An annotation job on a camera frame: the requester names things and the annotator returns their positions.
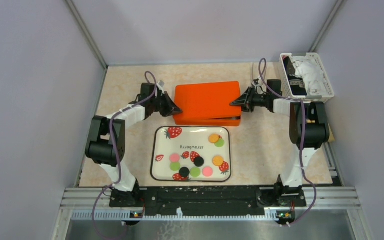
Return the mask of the yellow round biscuit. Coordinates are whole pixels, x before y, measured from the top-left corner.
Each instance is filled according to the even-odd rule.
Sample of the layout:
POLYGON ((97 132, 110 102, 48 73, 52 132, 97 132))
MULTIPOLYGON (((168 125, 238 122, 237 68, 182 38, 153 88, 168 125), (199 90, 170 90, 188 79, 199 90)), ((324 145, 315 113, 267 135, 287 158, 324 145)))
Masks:
POLYGON ((216 142, 219 141, 221 137, 218 135, 218 134, 211 134, 209 137, 208 137, 208 141, 212 144, 215 144, 216 142))
POLYGON ((220 155, 216 155, 216 156, 214 156, 214 157, 212 158, 212 163, 213 163, 213 165, 216 166, 216 167, 221 166, 224 162, 225 162, 225 161, 224 161, 224 158, 221 157, 220 155))

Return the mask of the orange cookie box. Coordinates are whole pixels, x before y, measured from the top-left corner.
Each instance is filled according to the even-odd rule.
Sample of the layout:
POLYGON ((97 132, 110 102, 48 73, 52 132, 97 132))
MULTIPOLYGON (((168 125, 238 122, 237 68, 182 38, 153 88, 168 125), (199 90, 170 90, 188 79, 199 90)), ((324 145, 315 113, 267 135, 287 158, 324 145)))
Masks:
POLYGON ((184 112, 173 117, 176 125, 210 127, 238 127, 241 118, 241 114, 222 115, 209 112, 184 112))

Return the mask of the orange box lid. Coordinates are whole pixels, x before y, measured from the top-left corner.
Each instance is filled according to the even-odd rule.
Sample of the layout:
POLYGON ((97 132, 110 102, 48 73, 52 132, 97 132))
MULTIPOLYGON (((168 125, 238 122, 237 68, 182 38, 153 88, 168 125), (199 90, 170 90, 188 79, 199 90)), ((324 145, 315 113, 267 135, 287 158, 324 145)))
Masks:
POLYGON ((230 103, 241 96, 238 81, 183 84, 175 87, 174 103, 182 113, 242 114, 241 108, 230 103))

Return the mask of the black sandwich cookie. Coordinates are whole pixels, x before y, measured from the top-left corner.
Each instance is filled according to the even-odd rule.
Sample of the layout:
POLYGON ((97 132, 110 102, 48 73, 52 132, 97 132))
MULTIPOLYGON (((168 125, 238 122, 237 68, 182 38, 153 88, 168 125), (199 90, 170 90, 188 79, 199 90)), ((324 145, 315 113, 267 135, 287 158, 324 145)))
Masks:
POLYGON ((188 178, 189 175, 190 175, 190 169, 187 168, 187 167, 182 167, 179 169, 179 175, 182 177, 182 178, 188 178))
POLYGON ((197 156, 194 158, 194 161, 193 161, 194 165, 196 167, 202 167, 205 163, 205 160, 201 157, 201 156, 197 156))

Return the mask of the black cloth in basket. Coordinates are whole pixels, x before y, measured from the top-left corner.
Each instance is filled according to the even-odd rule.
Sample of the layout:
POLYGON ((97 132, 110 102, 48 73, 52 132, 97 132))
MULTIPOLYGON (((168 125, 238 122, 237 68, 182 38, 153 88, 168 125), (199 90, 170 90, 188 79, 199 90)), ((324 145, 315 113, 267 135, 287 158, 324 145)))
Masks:
POLYGON ((301 77, 296 76, 296 68, 293 66, 292 60, 289 56, 283 60, 283 66, 289 82, 291 93, 295 96, 307 96, 304 80, 301 77))

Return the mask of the white plastic basket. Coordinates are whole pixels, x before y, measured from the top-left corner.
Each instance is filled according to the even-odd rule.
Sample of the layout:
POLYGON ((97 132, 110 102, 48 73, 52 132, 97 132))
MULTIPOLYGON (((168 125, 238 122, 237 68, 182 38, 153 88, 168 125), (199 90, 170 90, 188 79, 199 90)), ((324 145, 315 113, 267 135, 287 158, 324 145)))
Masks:
POLYGON ((335 97, 322 60, 315 52, 282 53, 278 71, 287 97, 324 103, 335 97))

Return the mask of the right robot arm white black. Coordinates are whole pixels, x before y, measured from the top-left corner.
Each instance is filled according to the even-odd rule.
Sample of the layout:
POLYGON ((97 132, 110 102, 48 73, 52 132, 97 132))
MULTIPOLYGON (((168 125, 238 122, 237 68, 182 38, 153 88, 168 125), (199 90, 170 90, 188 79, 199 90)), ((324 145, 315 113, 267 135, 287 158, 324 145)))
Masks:
POLYGON ((269 79, 262 85, 254 80, 253 85, 230 103, 242 112, 252 113, 256 107, 266 108, 271 113, 289 118, 289 139, 294 146, 291 161, 278 177, 280 188, 273 192, 273 200, 279 206, 287 206, 294 198, 291 189, 299 189, 306 180, 305 170, 313 155, 328 142, 330 128, 325 104, 322 101, 304 102, 287 98, 282 93, 282 82, 269 79))

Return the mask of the white strawberry print tray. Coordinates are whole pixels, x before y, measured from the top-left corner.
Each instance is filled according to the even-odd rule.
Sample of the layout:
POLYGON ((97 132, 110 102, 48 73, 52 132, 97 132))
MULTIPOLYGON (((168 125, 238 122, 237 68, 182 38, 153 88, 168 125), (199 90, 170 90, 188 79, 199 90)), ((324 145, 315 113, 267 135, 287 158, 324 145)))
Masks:
POLYGON ((152 162, 150 175, 156 181, 164 182, 209 182, 223 183, 228 181, 232 175, 232 153, 230 143, 230 132, 225 127, 199 127, 199 126, 162 126, 158 128, 154 135, 152 162), (218 134, 224 139, 223 147, 216 147, 214 143, 209 142, 211 134, 218 134), (183 178, 179 171, 170 170, 171 154, 179 154, 179 163, 182 167, 189 170, 196 167, 194 165, 195 157, 202 157, 204 165, 199 167, 201 175, 199 177, 183 178), (215 166, 212 159, 215 156, 221 156, 224 163, 221 166, 215 166), (202 169, 211 167, 213 175, 205 177, 202 169))

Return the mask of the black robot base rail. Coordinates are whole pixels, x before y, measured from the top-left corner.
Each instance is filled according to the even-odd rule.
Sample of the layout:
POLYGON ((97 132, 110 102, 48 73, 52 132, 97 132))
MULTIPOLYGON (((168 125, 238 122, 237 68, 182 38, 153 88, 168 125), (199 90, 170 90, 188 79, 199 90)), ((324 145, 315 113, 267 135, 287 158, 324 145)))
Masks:
POLYGON ((135 187, 132 192, 111 191, 111 208, 140 208, 149 217, 262 216, 269 207, 292 210, 306 207, 304 192, 282 194, 274 185, 135 187))

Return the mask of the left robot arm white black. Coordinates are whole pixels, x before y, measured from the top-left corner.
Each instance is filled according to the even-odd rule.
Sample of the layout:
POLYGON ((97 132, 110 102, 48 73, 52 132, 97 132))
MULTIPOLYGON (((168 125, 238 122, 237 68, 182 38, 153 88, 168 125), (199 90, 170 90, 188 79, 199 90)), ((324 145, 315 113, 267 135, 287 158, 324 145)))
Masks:
POLYGON ((136 99, 125 108, 91 120, 85 155, 107 173, 111 187, 122 192, 121 200, 129 207, 140 202, 141 194, 134 189, 137 179, 123 161, 126 130, 156 112, 167 118, 183 111, 159 84, 142 83, 136 99))

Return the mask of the green sandwich cookie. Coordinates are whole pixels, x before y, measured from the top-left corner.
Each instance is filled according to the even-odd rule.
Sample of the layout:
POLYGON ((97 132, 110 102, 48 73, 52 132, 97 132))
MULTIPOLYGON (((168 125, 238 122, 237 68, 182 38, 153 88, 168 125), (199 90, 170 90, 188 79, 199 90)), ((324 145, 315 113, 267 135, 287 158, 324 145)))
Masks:
POLYGON ((179 171, 181 168, 181 164, 179 162, 171 162, 169 165, 170 170, 172 171, 179 171))
POLYGON ((225 140, 223 138, 219 138, 214 145, 218 148, 221 148, 225 145, 225 140))
POLYGON ((197 178, 201 175, 201 169, 199 167, 193 167, 190 169, 189 175, 192 178, 197 178))

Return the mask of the pink sandwich cookie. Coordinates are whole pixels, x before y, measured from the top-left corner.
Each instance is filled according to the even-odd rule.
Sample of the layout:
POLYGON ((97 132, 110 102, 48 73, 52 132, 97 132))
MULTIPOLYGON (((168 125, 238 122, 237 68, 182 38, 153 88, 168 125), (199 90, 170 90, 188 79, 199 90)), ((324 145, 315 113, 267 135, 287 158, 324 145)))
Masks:
POLYGON ((169 160, 171 163, 177 163, 180 161, 180 155, 178 153, 173 153, 169 156, 169 160))
POLYGON ((202 169, 202 175, 204 177, 209 178, 213 175, 213 173, 214 173, 214 170, 210 166, 206 166, 202 169))

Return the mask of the tan paper bag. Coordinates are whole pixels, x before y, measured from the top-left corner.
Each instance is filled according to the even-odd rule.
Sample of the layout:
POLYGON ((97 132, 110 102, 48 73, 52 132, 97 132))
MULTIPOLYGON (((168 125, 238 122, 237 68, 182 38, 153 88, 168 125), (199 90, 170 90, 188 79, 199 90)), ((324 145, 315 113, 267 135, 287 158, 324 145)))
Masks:
POLYGON ((336 139, 334 137, 334 134, 332 133, 332 131, 329 132, 329 138, 327 140, 328 143, 332 143, 334 142, 336 139))

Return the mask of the white crumpled cloth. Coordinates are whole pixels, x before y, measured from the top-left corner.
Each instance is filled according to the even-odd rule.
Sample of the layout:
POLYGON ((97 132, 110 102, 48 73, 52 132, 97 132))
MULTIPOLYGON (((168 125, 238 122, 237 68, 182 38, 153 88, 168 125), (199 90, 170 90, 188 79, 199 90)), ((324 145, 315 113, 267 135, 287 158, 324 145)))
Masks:
POLYGON ((323 96, 328 94, 324 85, 324 73, 313 58, 292 56, 290 59, 296 69, 295 75, 303 79, 308 95, 323 96))

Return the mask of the aluminium frame rail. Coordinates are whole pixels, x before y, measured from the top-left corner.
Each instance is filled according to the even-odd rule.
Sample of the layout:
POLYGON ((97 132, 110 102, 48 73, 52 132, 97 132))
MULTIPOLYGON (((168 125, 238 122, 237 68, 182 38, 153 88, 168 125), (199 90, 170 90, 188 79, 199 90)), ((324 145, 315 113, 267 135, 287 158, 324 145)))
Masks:
POLYGON ((264 206, 268 185, 143 187, 132 206, 102 187, 67 188, 54 240, 371 240, 354 187, 304 187, 264 206))

